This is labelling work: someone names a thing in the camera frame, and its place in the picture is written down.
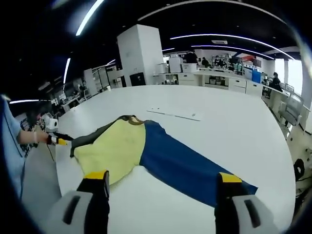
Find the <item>ceiling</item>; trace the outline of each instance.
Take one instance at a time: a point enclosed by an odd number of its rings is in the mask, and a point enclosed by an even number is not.
[[[63,76],[68,58],[71,62],[67,81],[83,76],[85,69],[104,65],[112,59],[120,63],[117,36],[137,23],[159,28],[163,49],[174,47],[176,51],[188,50],[191,45],[211,45],[212,39],[224,39],[192,37],[170,40],[171,37],[208,33],[243,36],[277,48],[296,45],[285,23],[256,9],[228,2],[185,4],[137,21],[167,4],[183,0],[104,0],[82,34],[76,37],[80,23],[95,1],[23,1],[12,6],[11,24],[5,26],[7,45],[13,48],[7,56],[9,81],[3,82],[1,92],[11,99],[44,98],[45,94],[39,92],[38,87],[46,81],[54,85],[54,79]],[[270,0],[243,2],[286,19]],[[259,53],[271,50],[246,40],[226,40],[228,46]]]

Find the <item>white tabletop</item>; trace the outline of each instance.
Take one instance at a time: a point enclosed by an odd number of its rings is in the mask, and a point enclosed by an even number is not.
[[[147,112],[152,107],[186,110],[201,121]],[[295,202],[291,155],[273,115],[256,97],[195,86],[150,85],[98,94],[59,119],[72,137],[93,132],[121,115],[152,119],[180,142],[258,187],[256,196],[272,211],[280,230],[289,227]],[[61,193],[77,188],[82,171],[57,146]],[[151,176],[143,167],[113,185],[108,233],[215,233],[214,209]]]

